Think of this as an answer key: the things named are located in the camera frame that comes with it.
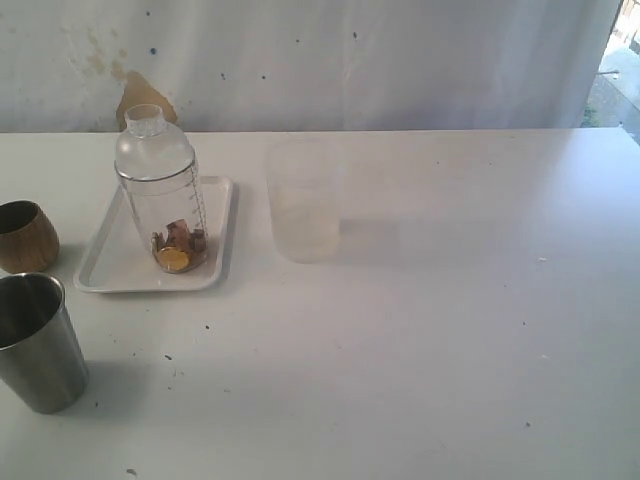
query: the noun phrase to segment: stainless steel cup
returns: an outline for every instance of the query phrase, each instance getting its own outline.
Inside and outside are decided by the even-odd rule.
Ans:
[[[62,410],[84,392],[89,371],[55,278],[0,279],[0,378],[38,413]]]

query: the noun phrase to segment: wooden bowl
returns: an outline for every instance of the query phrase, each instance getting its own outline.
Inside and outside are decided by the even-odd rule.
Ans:
[[[58,258],[60,241],[38,204],[27,200],[0,206],[0,268],[39,272]]]

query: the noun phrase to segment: coin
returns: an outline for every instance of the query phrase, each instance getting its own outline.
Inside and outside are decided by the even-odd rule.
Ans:
[[[175,247],[164,247],[156,258],[158,263],[170,272],[178,272],[189,265],[189,255]]]

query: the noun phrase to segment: white wall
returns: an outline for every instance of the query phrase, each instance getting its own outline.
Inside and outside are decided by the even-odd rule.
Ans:
[[[0,131],[116,130],[130,70],[186,130],[573,126],[617,4],[0,0]]]

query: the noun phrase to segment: white table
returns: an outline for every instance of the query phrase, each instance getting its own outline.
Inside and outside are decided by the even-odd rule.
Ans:
[[[622,130],[321,134],[349,164],[325,265],[272,244],[262,157],[289,135],[191,136],[202,173],[240,188],[230,272],[162,296],[71,281],[115,135],[0,136],[0,201],[57,227],[92,373],[54,416],[0,386],[3,480],[640,478],[640,150]]]

